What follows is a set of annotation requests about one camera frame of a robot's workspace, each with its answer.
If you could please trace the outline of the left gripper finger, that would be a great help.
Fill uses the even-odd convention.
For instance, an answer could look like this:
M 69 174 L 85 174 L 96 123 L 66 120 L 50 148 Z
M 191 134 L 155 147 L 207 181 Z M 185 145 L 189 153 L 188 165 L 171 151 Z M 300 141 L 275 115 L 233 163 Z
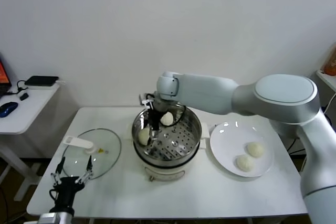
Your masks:
M 85 173 L 75 180 L 76 184 L 85 184 L 88 180 L 90 180 L 93 176 L 93 164 L 92 164 L 92 156 L 90 155 Z
M 60 175 L 61 175 L 64 163 L 65 163 L 65 157 L 62 157 L 60 163 L 56 167 L 55 172 L 50 174 L 53 185 L 60 185 L 61 184 Z

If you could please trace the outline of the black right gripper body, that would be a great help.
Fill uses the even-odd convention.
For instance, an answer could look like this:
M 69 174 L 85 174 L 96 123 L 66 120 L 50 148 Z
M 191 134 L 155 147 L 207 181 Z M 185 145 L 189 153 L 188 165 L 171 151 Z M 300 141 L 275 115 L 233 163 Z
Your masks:
M 175 104 L 174 101 L 163 100 L 160 97 L 155 97 L 153 99 L 153 111 L 154 114 L 164 115 L 168 109 Z

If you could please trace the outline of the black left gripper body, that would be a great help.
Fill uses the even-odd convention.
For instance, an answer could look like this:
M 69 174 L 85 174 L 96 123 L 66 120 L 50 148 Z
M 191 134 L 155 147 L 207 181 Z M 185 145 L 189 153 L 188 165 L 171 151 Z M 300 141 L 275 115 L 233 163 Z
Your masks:
M 60 185 L 53 185 L 49 195 L 54 201 L 54 206 L 49 212 L 75 212 L 73 203 L 77 192 L 84 189 L 84 184 L 76 184 L 78 177 L 63 177 Z

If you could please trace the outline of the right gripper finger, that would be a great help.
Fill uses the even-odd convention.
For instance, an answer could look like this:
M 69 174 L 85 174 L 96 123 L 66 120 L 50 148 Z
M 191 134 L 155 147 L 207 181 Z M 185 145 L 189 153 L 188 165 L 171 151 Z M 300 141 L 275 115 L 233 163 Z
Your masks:
M 152 114 L 149 114 L 148 115 L 148 127 L 150 129 L 150 132 L 149 132 L 149 136 L 150 136 L 150 139 L 155 141 L 158 139 L 158 123 L 157 123 L 157 118 L 152 115 Z
M 158 131 L 160 129 L 160 120 L 162 118 L 162 113 L 160 111 L 153 111 L 153 129 Z

